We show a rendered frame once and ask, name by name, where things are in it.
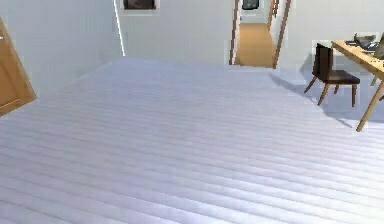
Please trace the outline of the small dark framed picture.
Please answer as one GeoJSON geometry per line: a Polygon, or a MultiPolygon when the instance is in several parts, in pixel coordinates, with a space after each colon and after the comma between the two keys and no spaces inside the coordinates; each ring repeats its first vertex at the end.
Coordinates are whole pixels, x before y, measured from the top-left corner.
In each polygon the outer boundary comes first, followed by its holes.
{"type": "Polygon", "coordinates": [[[256,10],[260,6],[259,0],[243,0],[242,9],[243,10],[256,10]]]}

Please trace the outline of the brown wooden room door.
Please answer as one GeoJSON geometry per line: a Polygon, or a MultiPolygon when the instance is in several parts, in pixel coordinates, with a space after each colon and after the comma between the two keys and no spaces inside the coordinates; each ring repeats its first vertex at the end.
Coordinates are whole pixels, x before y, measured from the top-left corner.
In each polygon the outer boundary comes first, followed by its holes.
{"type": "Polygon", "coordinates": [[[30,79],[0,18],[0,117],[35,99],[30,79]]]}

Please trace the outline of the light wooden table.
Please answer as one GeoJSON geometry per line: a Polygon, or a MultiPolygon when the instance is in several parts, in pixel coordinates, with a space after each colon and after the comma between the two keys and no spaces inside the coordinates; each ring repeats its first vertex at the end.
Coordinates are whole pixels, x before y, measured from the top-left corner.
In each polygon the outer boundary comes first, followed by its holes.
{"type": "Polygon", "coordinates": [[[372,96],[367,109],[356,127],[356,131],[361,132],[375,105],[384,94],[384,60],[377,59],[372,54],[365,53],[359,46],[349,46],[344,40],[332,40],[331,46],[348,59],[363,67],[380,81],[376,92],[372,96]]]}

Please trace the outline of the brown wooden door frame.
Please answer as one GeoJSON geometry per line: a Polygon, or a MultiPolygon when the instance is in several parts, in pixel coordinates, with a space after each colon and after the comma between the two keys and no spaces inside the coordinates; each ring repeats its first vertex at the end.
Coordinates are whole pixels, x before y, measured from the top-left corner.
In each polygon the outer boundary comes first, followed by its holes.
{"type": "Polygon", "coordinates": [[[243,10],[234,0],[228,63],[275,69],[283,46],[292,0],[259,0],[256,10],[243,10]]]}

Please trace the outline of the dark grey bowl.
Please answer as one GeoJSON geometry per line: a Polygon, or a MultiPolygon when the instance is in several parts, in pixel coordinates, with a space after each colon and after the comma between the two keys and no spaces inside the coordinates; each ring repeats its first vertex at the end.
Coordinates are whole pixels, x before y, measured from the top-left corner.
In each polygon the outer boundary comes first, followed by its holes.
{"type": "Polygon", "coordinates": [[[364,50],[367,51],[374,51],[377,46],[378,42],[375,41],[376,36],[375,35],[368,35],[368,36],[358,36],[357,34],[354,35],[354,41],[364,50]]]}

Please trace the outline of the dark brown wooden chair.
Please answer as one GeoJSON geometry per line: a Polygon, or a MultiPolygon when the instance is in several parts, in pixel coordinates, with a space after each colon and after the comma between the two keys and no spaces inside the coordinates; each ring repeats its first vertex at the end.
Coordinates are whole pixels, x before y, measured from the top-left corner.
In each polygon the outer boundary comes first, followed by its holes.
{"type": "Polygon", "coordinates": [[[360,79],[345,70],[334,70],[333,58],[332,48],[326,47],[320,43],[316,44],[316,53],[312,70],[313,78],[304,92],[307,93],[316,80],[321,81],[324,84],[324,88],[317,102],[317,105],[320,106],[331,85],[335,86],[334,93],[338,92],[341,85],[349,85],[351,87],[351,106],[354,107],[356,104],[357,87],[360,84],[360,79]]]}

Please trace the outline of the dark framed wall picture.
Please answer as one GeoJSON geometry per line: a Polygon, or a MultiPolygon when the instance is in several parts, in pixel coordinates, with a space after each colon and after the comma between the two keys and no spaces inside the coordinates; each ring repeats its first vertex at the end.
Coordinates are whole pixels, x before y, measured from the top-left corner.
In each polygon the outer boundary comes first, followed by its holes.
{"type": "Polygon", "coordinates": [[[154,10],[155,0],[123,0],[125,10],[154,10]]]}

